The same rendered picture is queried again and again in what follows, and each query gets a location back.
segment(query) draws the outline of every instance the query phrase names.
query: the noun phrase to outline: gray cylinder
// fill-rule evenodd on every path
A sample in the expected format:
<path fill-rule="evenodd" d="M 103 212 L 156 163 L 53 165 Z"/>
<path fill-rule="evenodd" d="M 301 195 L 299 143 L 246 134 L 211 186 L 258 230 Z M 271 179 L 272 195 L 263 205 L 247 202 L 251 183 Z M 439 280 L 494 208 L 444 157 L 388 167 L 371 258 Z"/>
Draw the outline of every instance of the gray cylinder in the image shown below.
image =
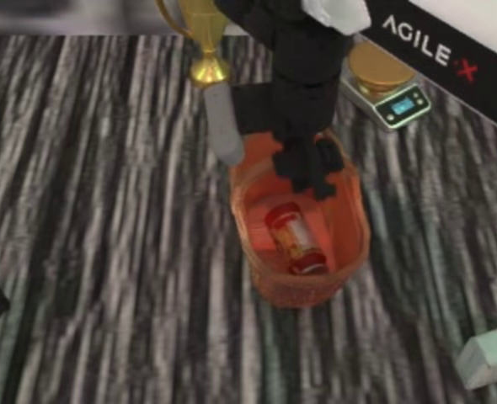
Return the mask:
<path fill-rule="evenodd" d="M 233 111 L 230 85 L 219 82 L 206 88 L 204 100 L 211 149 L 228 166 L 239 164 L 245 157 L 245 149 Z"/>

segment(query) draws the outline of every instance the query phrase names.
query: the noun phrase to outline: kitchen scale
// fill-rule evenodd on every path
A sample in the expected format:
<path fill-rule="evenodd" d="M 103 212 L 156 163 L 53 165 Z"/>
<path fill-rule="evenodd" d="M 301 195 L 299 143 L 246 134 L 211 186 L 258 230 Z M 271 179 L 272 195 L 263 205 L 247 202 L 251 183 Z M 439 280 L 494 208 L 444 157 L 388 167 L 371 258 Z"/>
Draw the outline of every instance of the kitchen scale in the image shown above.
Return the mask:
<path fill-rule="evenodd" d="M 384 130 L 402 128 L 430 111 L 415 72 L 371 42 L 357 44 L 345 65 L 342 92 Z"/>

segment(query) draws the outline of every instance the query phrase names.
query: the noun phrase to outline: orange basket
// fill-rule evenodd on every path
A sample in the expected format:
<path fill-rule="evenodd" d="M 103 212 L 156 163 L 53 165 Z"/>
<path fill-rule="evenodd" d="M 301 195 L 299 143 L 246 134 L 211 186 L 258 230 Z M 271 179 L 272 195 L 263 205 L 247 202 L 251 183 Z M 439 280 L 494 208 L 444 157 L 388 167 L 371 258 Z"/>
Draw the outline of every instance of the orange basket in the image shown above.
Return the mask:
<path fill-rule="evenodd" d="M 281 150 L 269 132 L 245 137 L 245 159 L 230 169 L 231 206 L 241 244 L 251 270 L 256 290 L 278 307 L 309 307 L 330 299 L 346 280 L 364 263 L 370 245 L 370 229 L 361 198 L 357 170 L 334 134 L 322 136 L 334 140 L 345 160 L 345 169 L 331 173 L 327 180 L 336 187 L 336 195 L 323 201 L 312 191 L 293 194 L 291 183 L 275 174 L 272 155 Z M 320 223 L 315 236 L 323 240 L 328 257 L 329 274 L 294 275 L 284 268 L 278 250 L 258 249 L 259 239 L 267 233 L 254 224 L 251 211 L 262 199 L 287 197 L 303 199 L 309 215 Z"/>

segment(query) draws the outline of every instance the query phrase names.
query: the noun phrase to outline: trophy base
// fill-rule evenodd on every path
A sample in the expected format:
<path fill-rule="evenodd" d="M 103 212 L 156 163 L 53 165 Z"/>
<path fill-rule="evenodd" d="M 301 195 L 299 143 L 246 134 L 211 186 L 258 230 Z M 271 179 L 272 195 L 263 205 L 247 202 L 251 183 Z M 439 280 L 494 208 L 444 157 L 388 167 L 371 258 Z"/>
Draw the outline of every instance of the trophy base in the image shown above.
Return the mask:
<path fill-rule="evenodd" d="M 206 88 L 230 78 L 230 66 L 218 56 L 204 56 L 190 67 L 190 80 L 198 88 Z"/>

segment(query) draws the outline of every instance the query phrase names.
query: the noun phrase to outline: red can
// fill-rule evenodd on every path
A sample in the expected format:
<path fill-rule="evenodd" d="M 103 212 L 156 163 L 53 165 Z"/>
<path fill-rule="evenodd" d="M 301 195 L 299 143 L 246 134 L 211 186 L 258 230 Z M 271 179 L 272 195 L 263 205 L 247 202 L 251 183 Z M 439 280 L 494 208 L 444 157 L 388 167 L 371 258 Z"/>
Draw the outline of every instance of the red can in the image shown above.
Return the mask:
<path fill-rule="evenodd" d="M 296 275 L 327 274 L 327 258 L 314 240 L 301 209 L 294 202 L 273 208 L 265 216 L 265 224 L 283 252 L 288 269 Z"/>

